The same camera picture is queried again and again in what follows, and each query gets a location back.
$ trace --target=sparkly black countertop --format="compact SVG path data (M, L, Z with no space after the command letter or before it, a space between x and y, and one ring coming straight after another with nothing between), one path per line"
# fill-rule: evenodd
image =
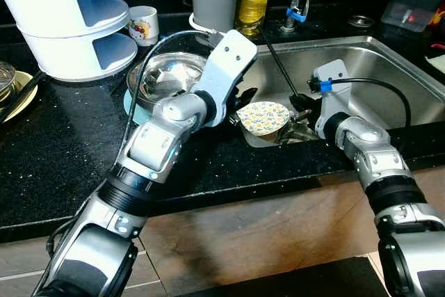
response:
M372 35L445 83L445 75L423 59L428 34L381 24L360 30L345 20L314 19L283 37L277 32L280 19L271 17L266 26L272 42ZM165 35L187 29L187 16L161 16L160 26ZM3 31L0 59L35 73L32 54L15 28ZM0 242L48 235L103 180L127 119L125 74L70 85L46 78L31 104L0 127ZM445 163L443 133L445 122L410 129L403 151L410 168ZM398 146L401 130L390 134ZM199 131L185 144L167 183L152 189L152 215L314 188L318 178L351 168L325 141L253 148L238 128L222 124Z

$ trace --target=small mug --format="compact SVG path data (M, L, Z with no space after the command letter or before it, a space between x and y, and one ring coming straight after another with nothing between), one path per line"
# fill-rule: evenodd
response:
M159 24L156 9L149 6L130 7L128 31L136 43L142 47L158 42Z

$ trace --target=black floor mat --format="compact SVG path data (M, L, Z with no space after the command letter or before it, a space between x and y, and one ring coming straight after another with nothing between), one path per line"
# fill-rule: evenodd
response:
M182 297L385 297L385 288L365 257L201 290Z

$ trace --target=white stacked container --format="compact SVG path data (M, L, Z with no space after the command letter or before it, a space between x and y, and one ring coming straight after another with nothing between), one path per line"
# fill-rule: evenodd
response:
M130 64L136 43L116 33L129 21L122 0L5 0L42 71L91 81Z

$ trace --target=blue clip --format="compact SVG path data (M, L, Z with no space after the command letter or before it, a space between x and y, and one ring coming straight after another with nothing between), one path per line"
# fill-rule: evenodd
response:
M305 22L306 21L306 15L301 15L298 13L295 13L291 8L288 8L286 10L286 15L288 17L291 17L294 20L297 20L298 22Z
M320 81L320 92L330 92L332 90L332 83L330 80Z

